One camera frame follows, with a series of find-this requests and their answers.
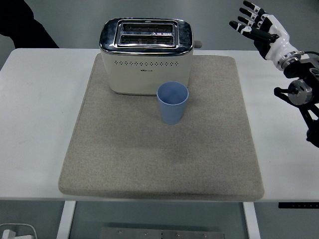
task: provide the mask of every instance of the cable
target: cable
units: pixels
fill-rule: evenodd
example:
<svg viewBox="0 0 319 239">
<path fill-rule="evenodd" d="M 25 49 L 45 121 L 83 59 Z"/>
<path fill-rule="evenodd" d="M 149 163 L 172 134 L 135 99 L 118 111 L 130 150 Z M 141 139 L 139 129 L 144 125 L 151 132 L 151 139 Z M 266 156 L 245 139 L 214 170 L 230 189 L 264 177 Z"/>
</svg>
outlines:
<svg viewBox="0 0 319 239">
<path fill-rule="evenodd" d="M 2 226 L 5 226 L 5 225 L 15 225 L 15 226 L 27 226 L 27 227 L 31 227 L 34 231 L 34 237 L 35 239 L 38 239 L 38 236 L 36 235 L 36 231 L 34 229 L 34 227 L 32 225 L 29 225 L 29 224 L 25 224 L 25 223 L 3 223 L 3 224 L 0 224 L 0 227 Z"/>
<path fill-rule="evenodd" d="M 304 51 L 305 54 L 314 54 L 314 55 L 317 55 L 319 56 L 319 53 L 318 52 L 315 52 L 315 51 Z"/>
</svg>

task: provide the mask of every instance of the toaster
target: toaster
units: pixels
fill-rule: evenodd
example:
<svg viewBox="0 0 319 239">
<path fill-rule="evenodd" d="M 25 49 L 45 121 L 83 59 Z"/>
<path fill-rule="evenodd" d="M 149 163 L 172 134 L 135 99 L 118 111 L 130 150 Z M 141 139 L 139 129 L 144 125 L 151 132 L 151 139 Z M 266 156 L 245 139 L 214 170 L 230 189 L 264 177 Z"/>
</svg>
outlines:
<svg viewBox="0 0 319 239">
<path fill-rule="evenodd" d="M 179 19 L 115 18 L 101 32 L 110 88 L 118 94 L 156 95 L 167 81 L 188 85 L 194 39 Z"/>
</svg>

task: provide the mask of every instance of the gray felt mat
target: gray felt mat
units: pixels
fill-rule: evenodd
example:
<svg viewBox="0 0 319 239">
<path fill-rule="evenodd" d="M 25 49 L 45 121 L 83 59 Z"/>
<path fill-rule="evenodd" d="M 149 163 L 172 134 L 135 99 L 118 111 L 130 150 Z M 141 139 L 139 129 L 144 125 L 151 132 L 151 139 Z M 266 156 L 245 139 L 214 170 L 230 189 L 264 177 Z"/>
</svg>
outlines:
<svg viewBox="0 0 319 239">
<path fill-rule="evenodd" d="M 101 55 L 65 156 L 64 194 L 254 201 L 264 194 L 235 60 L 194 56 L 181 121 L 165 124 L 154 96 L 108 86 Z"/>
</svg>

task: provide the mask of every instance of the white table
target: white table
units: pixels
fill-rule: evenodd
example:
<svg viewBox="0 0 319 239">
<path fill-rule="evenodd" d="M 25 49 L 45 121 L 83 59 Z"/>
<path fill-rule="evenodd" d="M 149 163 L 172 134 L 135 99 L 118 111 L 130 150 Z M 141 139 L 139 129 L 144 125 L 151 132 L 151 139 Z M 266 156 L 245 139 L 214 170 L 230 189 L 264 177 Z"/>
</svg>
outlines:
<svg viewBox="0 0 319 239">
<path fill-rule="evenodd" d="M 99 49 L 17 49 L 0 71 L 0 199 L 109 200 L 63 195 L 58 179 Z M 286 79 L 257 51 L 202 51 L 235 58 L 265 195 L 318 201 L 319 148 L 297 108 L 273 94 Z"/>
</svg>

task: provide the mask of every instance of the robotic hand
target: robotic hand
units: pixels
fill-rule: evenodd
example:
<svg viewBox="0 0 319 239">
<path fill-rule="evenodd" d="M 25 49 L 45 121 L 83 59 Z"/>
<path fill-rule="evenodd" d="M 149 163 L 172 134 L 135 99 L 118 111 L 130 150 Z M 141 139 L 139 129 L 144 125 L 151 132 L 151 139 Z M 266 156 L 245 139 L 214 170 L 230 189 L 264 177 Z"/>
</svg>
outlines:
<svg viewBox="0 0 319 239">
<path fill-rule="evenodd" d="M 300 110 L 309 128 L 307 141 L 319 147 L 319 119 L 312 119 L 309 113 L 312 111 L 319 117 L 319 109 L 315 105 L 319 103 L 319 57 L 301 59 L 305 53 L 319 53 L 298 51 L 289 43 L 289 35 L 273 15 L 248 1 L 244 1 L 244 5 L 250 10 L 239 10 L 248 19 L 239 16 L 238 20 L 243 24 L 231 21 L 230 26 L 254 40 L 260 55 L 265 60 L 271 60 L 277 69 L 284 71 L 287 78 L 299 78 L 292 81 L 288 89 L 275 88 L 274 94 Z"/>
</svg>

